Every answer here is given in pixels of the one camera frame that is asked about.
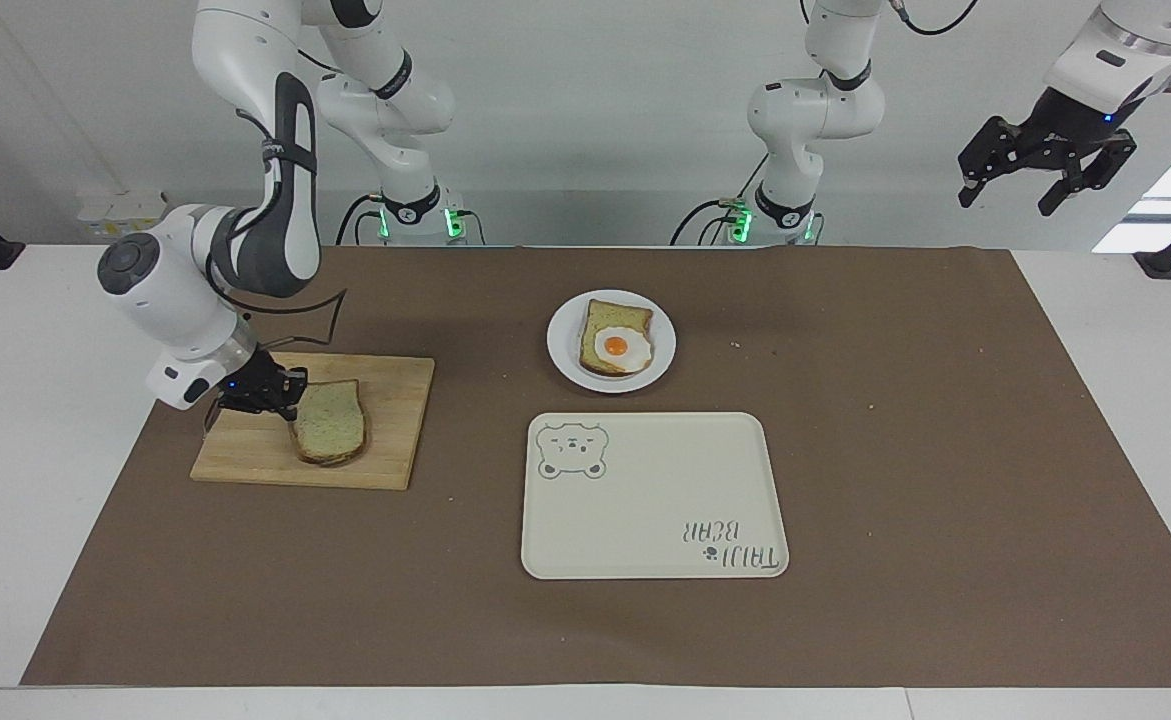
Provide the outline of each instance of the bear drawing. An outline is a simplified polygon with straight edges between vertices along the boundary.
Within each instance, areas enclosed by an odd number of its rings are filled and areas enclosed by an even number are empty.
[[[540,476],[553,480],[563,473],[582,473],[597,480],[607,473],[603,451],[607,450],[607,430],[587,428],[586,425],[547,425],[536,433],[540,448]]]

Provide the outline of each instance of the white plate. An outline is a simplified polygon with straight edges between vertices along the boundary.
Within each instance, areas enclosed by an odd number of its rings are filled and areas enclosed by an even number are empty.
[[[522,565],[532,577],[774,578],[789,564],[767,438],[754,416],[530,421]]]
[[[646,307],[652,310],[652,324],[648,332],[652,337],[652,364],[643,372],[626,375],[623,378],[608,378],[581,366],[581,334],[586,331],[586,315],[589,313],[590,300],[616,302],[618,306]],[[678,337],[673,332],[673,323],[669,322],[669,315],[646,297],[634,292],[595,290],[581,293],[563,302],[549,320],[545,343],[549,347],[549,357],[554,361],[554,366],[567,379],[595,392],[621,393],[634,392],[657,382],[673,363]]]

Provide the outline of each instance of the cutting board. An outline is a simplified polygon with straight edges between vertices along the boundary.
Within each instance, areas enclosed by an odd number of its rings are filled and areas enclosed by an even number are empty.
[[[282,484],[362,489],[408,488],[425,420],[434,361],[427,357],[275,352],[287,368],[309,368],[310,383],[356,378],[370,445],[337,468],[302,462],[278,414],[222,411],[189,476],[217,484]]]

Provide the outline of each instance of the white table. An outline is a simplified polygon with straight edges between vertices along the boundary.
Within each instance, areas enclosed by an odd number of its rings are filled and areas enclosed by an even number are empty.
[[[151,406],[155,343],[100,296],[100,253],[0,273],[0,716],[1171,716],[1166,690],[15,690]],[[1127,256],[1016,260],[1171,529],[1171,283]]]

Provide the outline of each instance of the toast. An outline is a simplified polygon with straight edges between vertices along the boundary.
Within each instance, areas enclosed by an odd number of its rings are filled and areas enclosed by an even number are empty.
[[[653,311],[646,307],[617,306],[603,300],[590,300],[589,313],[586,315],[586,329],[581,332],[581,366],[591,373],[604,375],[609,378],[623,378],[632,375],[632,372],[626,372],[625,369],[602,359],[594,350],[594,337],[603,328],[630,328],[632,331],[639,332],[648,342],[652,342],[652,336],[649,332],[652,328],[652,316]]]
[[[367,413],[358,382],[310,383],[297,405],[292,428],[296,455],[310,465],[348,462],[367,446]]]

